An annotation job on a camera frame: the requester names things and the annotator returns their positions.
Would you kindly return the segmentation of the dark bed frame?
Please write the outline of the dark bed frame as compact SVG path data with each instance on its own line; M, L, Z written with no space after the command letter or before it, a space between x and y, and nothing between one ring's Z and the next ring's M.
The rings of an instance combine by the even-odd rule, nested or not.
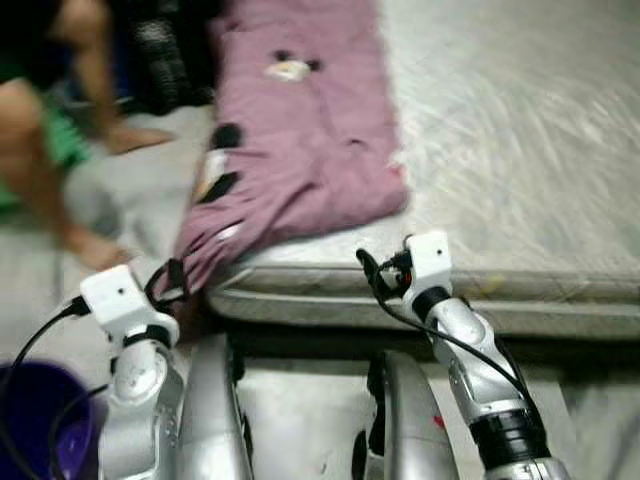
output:
M329 328L269 323L223 323L234 347L257 358L371 358L383 349L396 349L433 361L434 353L424 334L403 329ZM571 367L591 361L605 366L636 365L640 360L637 340L586 340L503 335L500 343L518 365Z

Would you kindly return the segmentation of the black ribbed object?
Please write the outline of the black ribbed object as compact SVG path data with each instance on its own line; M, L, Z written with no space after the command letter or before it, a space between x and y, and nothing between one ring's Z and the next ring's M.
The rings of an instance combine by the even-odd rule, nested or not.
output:
M147 113L210 104L218 74L210 26L221 5L223 0L118 0L134 99Z

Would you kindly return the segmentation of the white quilted mattress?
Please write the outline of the white quilted mattress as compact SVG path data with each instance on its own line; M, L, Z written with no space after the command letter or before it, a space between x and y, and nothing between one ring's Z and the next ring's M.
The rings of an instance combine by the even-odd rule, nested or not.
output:
M394 329L358 266L442 229L454 292L509 337L640 337L637 0L379 0L410 205L244 256L246 323Z

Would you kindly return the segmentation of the pink cartoon print blanket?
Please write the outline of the pink cartoon print blanket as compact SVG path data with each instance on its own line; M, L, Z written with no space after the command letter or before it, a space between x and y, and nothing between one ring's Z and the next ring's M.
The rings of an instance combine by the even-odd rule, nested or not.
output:
M236 142L175 243L192 291L247 253L406 207L379 20L378 0L227 0L215 118Z

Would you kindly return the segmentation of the silver left robot leg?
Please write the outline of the silver left robot leg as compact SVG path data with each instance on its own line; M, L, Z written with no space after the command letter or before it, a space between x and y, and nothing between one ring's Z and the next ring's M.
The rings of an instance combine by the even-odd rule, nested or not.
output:
M253 480L252 436L237 397L244 375L228 335L209 335L189 357L177 480Z

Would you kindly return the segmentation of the person in green shorts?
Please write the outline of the person in green shorts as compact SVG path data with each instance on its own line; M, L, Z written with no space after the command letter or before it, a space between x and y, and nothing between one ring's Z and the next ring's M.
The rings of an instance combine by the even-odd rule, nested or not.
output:
M0 0L0 184L92 271L123 265L131 253L79 224L65 206L45 120L56 63L40 58L52 45L68 52L90 104L93 133L111 155L173 141L172 133L125 120L116 105L113 42L105 0Z

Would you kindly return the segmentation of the purple bucket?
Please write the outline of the purple bucket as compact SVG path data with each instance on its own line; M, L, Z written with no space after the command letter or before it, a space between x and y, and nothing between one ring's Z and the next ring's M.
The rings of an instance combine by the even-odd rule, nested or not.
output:
M3 425L29 468L41 480L52 474L50 434L65 480L99 480L97 443L101 408L91 389L63 366L26 361L18 367L4 402Z

